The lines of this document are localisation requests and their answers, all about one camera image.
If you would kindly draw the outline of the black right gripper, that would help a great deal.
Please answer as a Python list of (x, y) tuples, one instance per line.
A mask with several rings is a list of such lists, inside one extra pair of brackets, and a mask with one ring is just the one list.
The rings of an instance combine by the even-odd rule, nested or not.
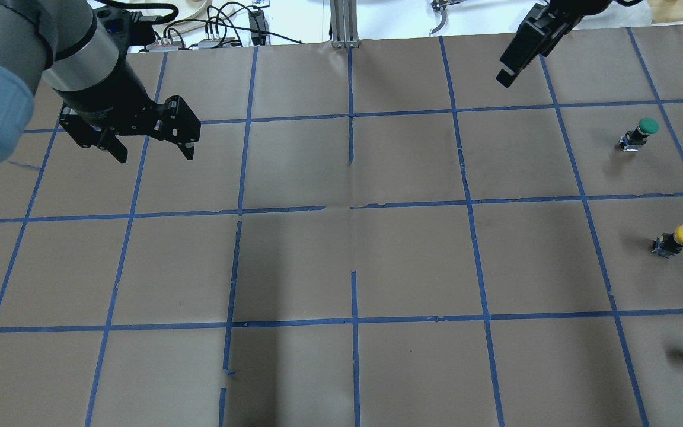
[(573, 24), (602, 13), (611, 3), (613, 1), (548, 1), (548, 13), (552, 15), (530, 15), (524, 19), (500, 57), (502, 69), (496, 81), (505, 88), (512, 86), (532, 60), (537, 56), (547, 57), (553, 51)]

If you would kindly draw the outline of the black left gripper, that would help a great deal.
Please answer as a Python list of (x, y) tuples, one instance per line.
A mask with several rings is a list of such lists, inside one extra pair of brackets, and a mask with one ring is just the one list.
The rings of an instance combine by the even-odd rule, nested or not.
[(176, 144), (185, 159), (193, 159), (200, 119), (179, 95), (156, 103), (125, 58), (100, 83), (57, 94), (74, 110), (74, 116), (63, 114), (60, 124), (81, 148), (97, 146), (125, 163), (128, 150), (116, 136), (146, 135)]

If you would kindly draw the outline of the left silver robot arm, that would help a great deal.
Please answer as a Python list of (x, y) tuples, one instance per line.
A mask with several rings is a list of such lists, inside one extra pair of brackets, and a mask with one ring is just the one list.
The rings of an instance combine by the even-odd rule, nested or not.
[(0, 163), (14, 153), (46, 82), (63, 100), (59, 126), (81, 148), (125, 163), (123, 136), (173, 143), (188, 160), (201, 122), (179, 95), (155, 102), (127, 61), (132, 46), (178, 17), (165, 2), (0, 1)]

